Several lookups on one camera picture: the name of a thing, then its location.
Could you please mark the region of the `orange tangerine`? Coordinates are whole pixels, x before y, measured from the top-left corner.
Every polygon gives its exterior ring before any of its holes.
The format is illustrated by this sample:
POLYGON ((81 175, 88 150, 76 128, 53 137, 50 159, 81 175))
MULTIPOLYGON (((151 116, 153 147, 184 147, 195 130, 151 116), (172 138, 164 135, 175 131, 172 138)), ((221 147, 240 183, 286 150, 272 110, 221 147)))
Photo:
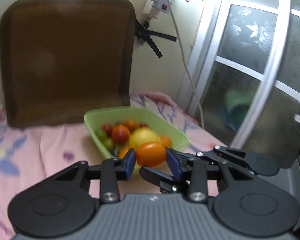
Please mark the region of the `orange tangerine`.
POLYGON ((168 136, 161 135, 160 136, 160 140, 161 140, 162 144, 165 147, 167 147, 167 148, 172 148, 173 147, 172 141, 171 141, 171 139, 168 136))

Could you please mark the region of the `red cherry tomato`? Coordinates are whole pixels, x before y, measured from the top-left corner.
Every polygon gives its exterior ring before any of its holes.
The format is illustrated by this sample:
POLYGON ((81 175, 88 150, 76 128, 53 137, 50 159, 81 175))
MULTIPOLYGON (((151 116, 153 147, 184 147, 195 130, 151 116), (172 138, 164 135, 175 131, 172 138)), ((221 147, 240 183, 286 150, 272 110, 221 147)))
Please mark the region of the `red cherry tomato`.
POLYGON ((116 144, 125 144, 129 141, 130 131, 124 125, 117 125, 114 126, 111 139, 116 144))

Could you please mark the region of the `black tape strips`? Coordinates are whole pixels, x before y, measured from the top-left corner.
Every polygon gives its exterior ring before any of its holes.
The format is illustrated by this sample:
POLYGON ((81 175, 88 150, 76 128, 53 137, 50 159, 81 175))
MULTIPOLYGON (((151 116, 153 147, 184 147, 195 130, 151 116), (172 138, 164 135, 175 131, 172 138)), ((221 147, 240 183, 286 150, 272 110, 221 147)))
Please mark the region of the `black tape strips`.
POLYGON ((146 21, 145 24, 141 24, 138 20, 135 20, 135 36, 139 40, 140 44, 143 46, 145 43, 151 47, 155 55, 160 59, 163 57, 161 51, 159 50, 158 46, 152 40, 151 36, 160 37, 172 42, 176 42, 177 38, 172 35, 158 33, 156 31, 148 30, 149 22, 146 21))

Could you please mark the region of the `white framed glass door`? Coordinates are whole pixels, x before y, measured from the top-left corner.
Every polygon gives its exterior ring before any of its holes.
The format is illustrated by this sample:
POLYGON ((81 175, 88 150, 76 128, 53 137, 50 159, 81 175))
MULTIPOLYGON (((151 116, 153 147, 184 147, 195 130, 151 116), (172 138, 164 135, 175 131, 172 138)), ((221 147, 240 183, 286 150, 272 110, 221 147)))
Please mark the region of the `white framed glass door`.
POLYGON ((223 144, 300 160, 300 0, 207 0, 203 44, 178 102, 223 144))

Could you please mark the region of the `red tomato in pile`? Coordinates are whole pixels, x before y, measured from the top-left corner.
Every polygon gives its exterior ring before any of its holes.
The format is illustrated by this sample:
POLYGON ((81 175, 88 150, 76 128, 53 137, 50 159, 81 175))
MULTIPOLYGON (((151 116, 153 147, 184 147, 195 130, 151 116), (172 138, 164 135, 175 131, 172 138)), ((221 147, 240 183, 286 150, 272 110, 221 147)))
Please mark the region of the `red tomato in pile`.
POLYGON ((107 134, 107 137, 111 137, 113 132, 113 126, 111 124, 103 124, 101 127, 107 134))

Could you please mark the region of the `orange tomato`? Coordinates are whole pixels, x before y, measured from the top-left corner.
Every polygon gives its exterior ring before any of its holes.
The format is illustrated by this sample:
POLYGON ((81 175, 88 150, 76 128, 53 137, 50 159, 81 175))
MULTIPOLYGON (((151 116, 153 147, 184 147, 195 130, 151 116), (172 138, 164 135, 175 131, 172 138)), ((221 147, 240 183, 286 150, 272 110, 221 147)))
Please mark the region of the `orange tomato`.
POLYGON ((156 168, 167 159, 166 148, 158 142, 147 142, 136 149, 136 162, 140 167, 148 166, 156 168))

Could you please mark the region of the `green tomato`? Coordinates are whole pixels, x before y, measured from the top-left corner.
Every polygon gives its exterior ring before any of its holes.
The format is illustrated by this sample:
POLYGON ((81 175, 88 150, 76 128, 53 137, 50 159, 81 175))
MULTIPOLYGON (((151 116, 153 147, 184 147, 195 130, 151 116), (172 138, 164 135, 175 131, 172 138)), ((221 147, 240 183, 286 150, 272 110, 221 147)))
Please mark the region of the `green tomato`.
POLYGON ((113 152, 113 150, 115 150, 115 144, 111 138, 104 139, 104 141, 102 141, 102 144, 109 152, 113 152))

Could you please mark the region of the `yellow lemon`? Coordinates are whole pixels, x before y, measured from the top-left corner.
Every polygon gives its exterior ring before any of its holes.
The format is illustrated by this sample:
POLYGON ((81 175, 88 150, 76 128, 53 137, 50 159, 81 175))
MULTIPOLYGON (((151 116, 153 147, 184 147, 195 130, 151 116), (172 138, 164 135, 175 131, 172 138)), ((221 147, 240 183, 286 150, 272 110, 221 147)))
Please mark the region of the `yellow lemon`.
POLYGON ((136 129, 129 137, 128 145, 130 148, 138 148, 144 143, 158 142, 162 143, 160 136, 149 127, 141 127, 136 129))

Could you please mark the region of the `pink floral bedsheet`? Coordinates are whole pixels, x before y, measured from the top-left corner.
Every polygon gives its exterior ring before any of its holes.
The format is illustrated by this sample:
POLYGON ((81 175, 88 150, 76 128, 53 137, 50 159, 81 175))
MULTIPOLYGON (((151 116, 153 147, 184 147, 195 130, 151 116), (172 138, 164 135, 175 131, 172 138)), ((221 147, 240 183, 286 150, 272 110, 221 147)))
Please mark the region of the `pink floral bedsheet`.
MULTIPOLYGON (((200 128, 172 99, 163 93, 131 94, 130 103, 145 107, 167 120, 190 140, 187 152, 209 151, 220 141, 200 128)), ((14 230, 7 217, 7 206, 19 192, 85 160, 90 165, 102 162, 84 124, 10 128, 0 123, 0 239, 11 239, 14 230)))

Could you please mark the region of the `green plastic basin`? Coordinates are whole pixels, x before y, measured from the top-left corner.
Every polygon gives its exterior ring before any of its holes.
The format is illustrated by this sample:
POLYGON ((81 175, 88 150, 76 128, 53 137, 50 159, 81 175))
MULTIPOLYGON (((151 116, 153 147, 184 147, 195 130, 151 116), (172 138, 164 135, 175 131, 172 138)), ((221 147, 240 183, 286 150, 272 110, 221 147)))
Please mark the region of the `green plastic basin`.
POLYGON ((190 145, 190 141, 184 132, 145 108, 113 107, 91 110, 85 113, 84 123, 104 159, 112 158, 113 155, 106 149, 95 132, 101 129, 101 126, 104 124, 113 125, 127 120, 136 121, 138 124, 143 122, 149 125, 146 128, 137 128, 130 133, 133 139, 127 143, 133 147, 139 146, 146 138, 153 141, 161 135, 170 138, 175 150, 180 151, 190 145))

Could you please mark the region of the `brown seat cushion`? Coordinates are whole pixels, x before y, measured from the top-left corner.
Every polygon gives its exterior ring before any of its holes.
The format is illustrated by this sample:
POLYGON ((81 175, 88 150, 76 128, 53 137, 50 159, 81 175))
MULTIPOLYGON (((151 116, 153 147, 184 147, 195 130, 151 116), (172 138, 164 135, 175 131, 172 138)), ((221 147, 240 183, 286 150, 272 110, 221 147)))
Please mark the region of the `brown seat cushion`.
POLYGON ((73 124, 128 106, 134 30, 129 0, 14 2, 0 22, 8 124, 73 124))

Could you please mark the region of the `orange fruit in pile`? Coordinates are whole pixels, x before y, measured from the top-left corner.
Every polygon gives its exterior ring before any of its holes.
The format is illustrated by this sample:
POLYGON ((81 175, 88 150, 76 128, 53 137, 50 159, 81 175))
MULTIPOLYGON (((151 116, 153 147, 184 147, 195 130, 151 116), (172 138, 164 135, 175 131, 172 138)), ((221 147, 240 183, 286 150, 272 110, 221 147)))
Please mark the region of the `orange fruit in pile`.
POLYGON ((138 128, 138 123, 134 120, 129 119, 125 121, 125 126, 129 129, 130 132, 133 132, 138 128))

